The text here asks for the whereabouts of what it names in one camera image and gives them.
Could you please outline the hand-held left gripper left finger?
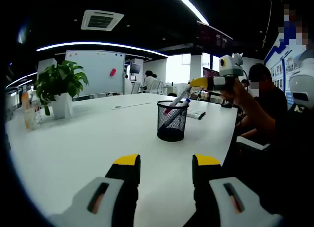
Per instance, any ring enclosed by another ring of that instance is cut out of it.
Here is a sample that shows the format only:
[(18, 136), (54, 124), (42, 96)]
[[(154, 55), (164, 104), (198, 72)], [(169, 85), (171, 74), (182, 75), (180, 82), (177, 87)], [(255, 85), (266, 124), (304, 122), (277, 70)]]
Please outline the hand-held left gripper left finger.
[(132, 227), (140, 171), (140, 155), (120, 157), (104, 177), (79, 190), (63, 213), (49, 216), (49, 222), (54, 227)]

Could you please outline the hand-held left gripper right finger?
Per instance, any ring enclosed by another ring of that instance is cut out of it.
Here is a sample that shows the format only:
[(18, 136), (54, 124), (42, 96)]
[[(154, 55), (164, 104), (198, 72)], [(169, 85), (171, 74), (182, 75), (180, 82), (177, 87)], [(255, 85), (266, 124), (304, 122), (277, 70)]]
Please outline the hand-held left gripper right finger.
[(192, 157), (196, 211), (187, 227), (281, 227), (284, 219), (260, 204), (259, 196), (236, 177), (224, 177), (218, 160)]

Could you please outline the person's right hand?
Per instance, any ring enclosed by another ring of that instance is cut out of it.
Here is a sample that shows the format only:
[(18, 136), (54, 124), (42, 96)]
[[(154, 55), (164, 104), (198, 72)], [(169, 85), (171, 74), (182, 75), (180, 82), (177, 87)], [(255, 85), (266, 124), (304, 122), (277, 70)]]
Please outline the person's right hand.
[(234, 82), (232, 85), (233, 89), (225, 89), (221, 91), (221, 97), (225, 100), (231, 101), (233, 104), (237, 106), (244, 106), (246, 101), (249, 99), (249, 94), (245, 90), (242, 83), (238, 78), (234, 78)]

